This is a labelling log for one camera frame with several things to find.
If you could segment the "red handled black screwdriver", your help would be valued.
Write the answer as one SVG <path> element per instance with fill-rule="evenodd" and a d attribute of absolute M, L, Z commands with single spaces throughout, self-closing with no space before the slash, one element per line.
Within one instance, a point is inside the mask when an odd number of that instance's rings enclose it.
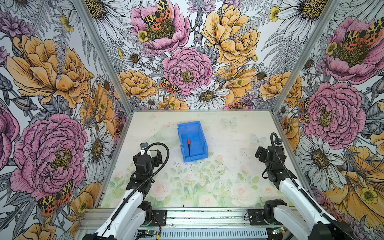
<path fill-rule="evenodd" d="M 191 156 L 191 139 L 187 139 L 188 149 L 189 149 L 189 156 Z"/>

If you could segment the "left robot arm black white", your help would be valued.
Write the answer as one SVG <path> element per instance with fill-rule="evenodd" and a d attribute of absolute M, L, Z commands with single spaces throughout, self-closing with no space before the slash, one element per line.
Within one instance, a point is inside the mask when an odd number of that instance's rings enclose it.
<path fill-rule="evenodd" d="M 133 157 L 136 170 L 126 192 L 110 217 L 84 240 L 131 240 L 138 228 L 152 218 L 152 204 L 145 201 L 155 175 L 154 168 L 163 164 L 159 150 L 141 150 Z"/>

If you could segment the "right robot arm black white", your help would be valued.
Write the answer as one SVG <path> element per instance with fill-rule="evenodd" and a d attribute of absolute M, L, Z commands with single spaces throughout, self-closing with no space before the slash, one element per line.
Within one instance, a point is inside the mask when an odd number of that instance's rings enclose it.
<path fill-rule="evenodd" d="M 265 164 L 267 179 L 293 203 L 296 215 L 283 200 L 268 200 L 258 218 L 269 225 L 282 224 L 298 240 L 354 240 L 352 227 L 326 212 L 296 181 L 285 166 L 283 146 L 259 147 L 255 157 Z"/>

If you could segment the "blue plastic storage bin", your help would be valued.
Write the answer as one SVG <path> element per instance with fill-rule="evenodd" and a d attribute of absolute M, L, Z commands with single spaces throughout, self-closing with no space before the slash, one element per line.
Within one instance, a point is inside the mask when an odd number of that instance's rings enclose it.
<path fill-rule="evenodd" d="M 208 144 L 200 121 L 178 124 L 178 135 L 184 163 L 209 157 Z M 191 156 L 189 156 L 187 139 L 191 139 Z"/>

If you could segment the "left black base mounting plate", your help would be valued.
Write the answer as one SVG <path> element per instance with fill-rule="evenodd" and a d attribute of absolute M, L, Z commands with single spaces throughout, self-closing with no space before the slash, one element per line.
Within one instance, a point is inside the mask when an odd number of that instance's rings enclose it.
<path fill-rule="evenodd" d="M 167 223 L 167 210 L 152 210 L 152 218 L 147 224 L 149 227 L 165 227 Z"/>

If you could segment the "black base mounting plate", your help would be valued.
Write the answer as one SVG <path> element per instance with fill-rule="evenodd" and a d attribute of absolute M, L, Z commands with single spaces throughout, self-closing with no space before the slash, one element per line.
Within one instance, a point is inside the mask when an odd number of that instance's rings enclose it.
<path fill-rule="evenodd" d="M 149 227 L 165 227 L 167 223 L 167 210 L 152 210 L 152 218 L 147 224 Z"/>
<path fill-rule="evenodd" d="M 269 224 L 264 210 L 250 209 L 247 214 L 251 226 L 263 226 Z"/>

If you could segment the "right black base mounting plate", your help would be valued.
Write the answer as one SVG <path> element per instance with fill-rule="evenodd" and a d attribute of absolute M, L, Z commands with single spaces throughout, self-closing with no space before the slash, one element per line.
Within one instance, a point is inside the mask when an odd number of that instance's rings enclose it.
<path fill-rule="evenodd" d="M 247 214 L 251 226 L 263 226 L 269 224 L 264 210 L 250 209 Z"/>

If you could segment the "green circuit board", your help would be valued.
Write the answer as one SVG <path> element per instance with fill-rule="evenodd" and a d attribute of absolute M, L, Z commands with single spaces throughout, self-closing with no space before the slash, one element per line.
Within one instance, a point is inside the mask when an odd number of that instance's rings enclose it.
<path fill-rule="evenodd" d="M 157 230 L 138 230 L 136 234 L 136 238 L 146 238 L 146 237 L 156 237 L 158 235 Z"/>

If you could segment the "aluminium front rail frame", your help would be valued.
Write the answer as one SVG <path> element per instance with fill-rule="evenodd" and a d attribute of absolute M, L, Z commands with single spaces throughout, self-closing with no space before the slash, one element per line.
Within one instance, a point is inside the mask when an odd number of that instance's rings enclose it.
<path fill-rule="evenodd" d="M 250 209 L 263 210 L 261 207 L 154 208 L 168 211 L 166 226 L 149 227 L 147 223 L 138 230 L 157 230 L 162 240 L 281 240 L 291 234 L 282 224 L 251 226 L 247 214 Z M 300 216 L 296 209 L 291 210 Z"/>

